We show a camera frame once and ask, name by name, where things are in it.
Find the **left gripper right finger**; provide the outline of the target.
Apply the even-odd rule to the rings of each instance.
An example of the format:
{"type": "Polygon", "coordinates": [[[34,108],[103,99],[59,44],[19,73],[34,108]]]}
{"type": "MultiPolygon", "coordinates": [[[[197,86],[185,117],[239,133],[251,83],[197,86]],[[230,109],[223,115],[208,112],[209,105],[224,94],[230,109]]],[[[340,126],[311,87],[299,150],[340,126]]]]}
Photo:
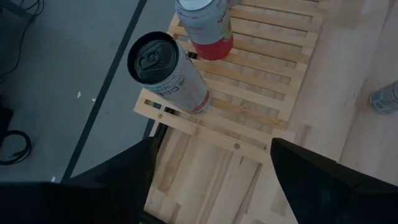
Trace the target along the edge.
{"type": "Polygon", "coordinates": [[[298,224],[398,224],[398,186],[282,138],[270,155],[298,224]]]}

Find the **red and white soda can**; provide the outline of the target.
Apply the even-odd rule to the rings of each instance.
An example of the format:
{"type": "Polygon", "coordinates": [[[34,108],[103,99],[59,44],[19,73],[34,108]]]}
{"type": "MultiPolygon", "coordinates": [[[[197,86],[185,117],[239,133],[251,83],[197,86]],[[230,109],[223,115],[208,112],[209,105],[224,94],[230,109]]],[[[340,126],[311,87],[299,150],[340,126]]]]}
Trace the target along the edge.
{"type": "Polygon", "coordinates": [[[228,0],[175,0],[175,10],[197,54],[225,58],[233,48],[228,0]]]}

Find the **blue energy drink can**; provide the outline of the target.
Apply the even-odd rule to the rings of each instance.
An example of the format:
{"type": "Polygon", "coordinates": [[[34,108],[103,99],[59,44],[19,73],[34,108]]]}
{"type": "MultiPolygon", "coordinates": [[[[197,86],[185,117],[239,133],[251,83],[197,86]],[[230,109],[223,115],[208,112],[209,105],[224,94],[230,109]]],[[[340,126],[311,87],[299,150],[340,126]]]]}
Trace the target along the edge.
{"type": "Polygon", "coordinates": [[[378,113],[391,114],[398,111],[398,80],[372,93],[369,104],[378,113]]]}

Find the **wooden slatted shelf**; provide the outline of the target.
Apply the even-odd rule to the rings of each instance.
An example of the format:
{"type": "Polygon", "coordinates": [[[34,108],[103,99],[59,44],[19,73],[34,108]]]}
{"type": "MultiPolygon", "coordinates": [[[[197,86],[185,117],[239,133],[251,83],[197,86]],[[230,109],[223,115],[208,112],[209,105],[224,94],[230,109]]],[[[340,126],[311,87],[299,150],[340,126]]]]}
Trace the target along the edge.
{"type": "Polygon", "coordinates": [[[287,132],[328,9],[328,0],[242,0],[230,10],[234,47],[219,61],[193,61],[213,94],[190,115],[148,90],[134,111],[256,162],[287,132]]]}

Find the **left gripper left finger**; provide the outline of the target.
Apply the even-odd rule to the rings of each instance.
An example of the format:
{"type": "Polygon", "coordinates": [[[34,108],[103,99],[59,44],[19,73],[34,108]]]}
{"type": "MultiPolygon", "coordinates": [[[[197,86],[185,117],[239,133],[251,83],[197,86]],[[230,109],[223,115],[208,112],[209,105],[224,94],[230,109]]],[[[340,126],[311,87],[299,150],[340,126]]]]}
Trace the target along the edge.
{"type": "Polygon", "coordinates": [[[149,137],[65,183],[0,182],[0,224],[139,224],[156,157],[149,137]]]}

